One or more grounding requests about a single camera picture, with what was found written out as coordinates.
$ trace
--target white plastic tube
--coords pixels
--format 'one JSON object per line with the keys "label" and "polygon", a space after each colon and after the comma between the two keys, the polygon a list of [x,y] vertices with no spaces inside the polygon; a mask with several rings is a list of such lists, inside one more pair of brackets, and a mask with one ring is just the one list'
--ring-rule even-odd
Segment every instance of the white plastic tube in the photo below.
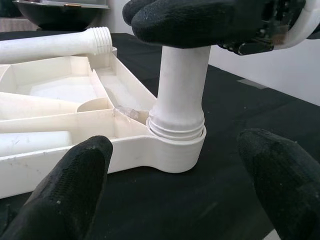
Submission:
{"label": "white plastic tube", "polygon": [[111,52],[109,29],[94,27],[83,32],[0,41],[0,64]]}
{"label": "white plastic tube", "polygon": [[202,96],[207,75],[210,46],[179,49],[162,48],[158,97],[147,121],[157,136],[189,141],[202,135]]}
{"label": "white plastic tube", "polygon": [[68,131],[0,133],[0,157],[72,145]]}

